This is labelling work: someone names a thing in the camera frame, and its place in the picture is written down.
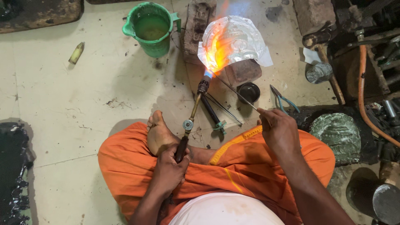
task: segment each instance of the green plastic mug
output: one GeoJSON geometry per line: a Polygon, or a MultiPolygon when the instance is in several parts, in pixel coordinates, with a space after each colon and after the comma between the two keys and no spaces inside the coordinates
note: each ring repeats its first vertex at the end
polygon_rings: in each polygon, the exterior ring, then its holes
{"type": "Polygon", "coordinates": [[[144,52],[153,58],[159,58],[167,54],[170,49],[170,34],[172,32],[172,24],[176,22],[178,32],[180,33],[181,20],[178,13],[170,14],[162,5],[153,2],[143,2],[135,6],[128,14],[126,23],[122,27],[122,32],[127,36],[132,36],[142,46],[144,52]],[[167,24],[169,31],[160,39],[143,40],[135,35],[135,25],[143,16],[157,15],[160,16],[167,24]]]}

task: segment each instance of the bare foot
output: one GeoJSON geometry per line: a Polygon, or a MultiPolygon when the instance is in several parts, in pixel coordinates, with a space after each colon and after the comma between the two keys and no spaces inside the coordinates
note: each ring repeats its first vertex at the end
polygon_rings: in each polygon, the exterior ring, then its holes
{"type": "MultiPolygon", "coordinates": [[[[173,144],[179,143],[180,139],[167,127],[162,117],[162,112],[157,110],[147,121],[147,145],[150,152],[158,156],[173,144]]],[[[207,165],[215,149],[202,149],[188,145],[191,163],[207,165]]]]}
{"type": "Polygon", "coordinates": [[[153,155],[160,155],[169,146],[179,143],[179,138],[175,136],[167,127],[162,117],[162,112],[157,110],[147,121],[147,145],[153,155]]]}

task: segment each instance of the black bowl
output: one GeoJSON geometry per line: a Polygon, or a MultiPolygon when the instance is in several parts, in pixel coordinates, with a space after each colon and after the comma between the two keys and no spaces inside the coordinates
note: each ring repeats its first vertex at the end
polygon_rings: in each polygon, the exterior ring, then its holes
{"type": "MultiPolygon", "coordinates": [[[[240,86],[238,93],[250,103],[254,103],[260,98],[260,89],[251,82],[244,83],[240,86]]],[[[240,96],[238,96],[238,98],[242,103],[247,104],[243,98],[240,96]]]]}

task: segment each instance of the blue flame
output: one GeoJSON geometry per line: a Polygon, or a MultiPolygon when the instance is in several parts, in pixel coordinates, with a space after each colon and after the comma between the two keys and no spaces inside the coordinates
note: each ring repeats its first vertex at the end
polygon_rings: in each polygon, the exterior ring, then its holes
{"type": "Polygon", "coordinates": [[[209,71],[208,69],[206,69],[206,71],[204,72],[204,76],[208,76],[208,77],[212,78],[212,73],[211,73],[211,71],[209,71]]]}

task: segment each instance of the wire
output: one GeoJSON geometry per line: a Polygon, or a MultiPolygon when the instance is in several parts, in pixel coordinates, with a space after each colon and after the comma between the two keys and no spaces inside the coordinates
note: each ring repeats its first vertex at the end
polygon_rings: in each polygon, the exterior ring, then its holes
{"type": "Polygon", "coordinates": [[[360,73],[358,76],[358,106],[360,108],[361,117],[364,119],[364,122],[377,134],[384,137],[386,140],[390,141],[392,144],[396,145],[400,148],[400,142],[394,140],[391,136],[387,135],[383,131],[381,131],[378,127],[376,127],[368,118],[365,113],[364,108],[364,82],[365,82],[365,67],[367,61],[367,49],[365,45],[360,45],[360,73]]]}

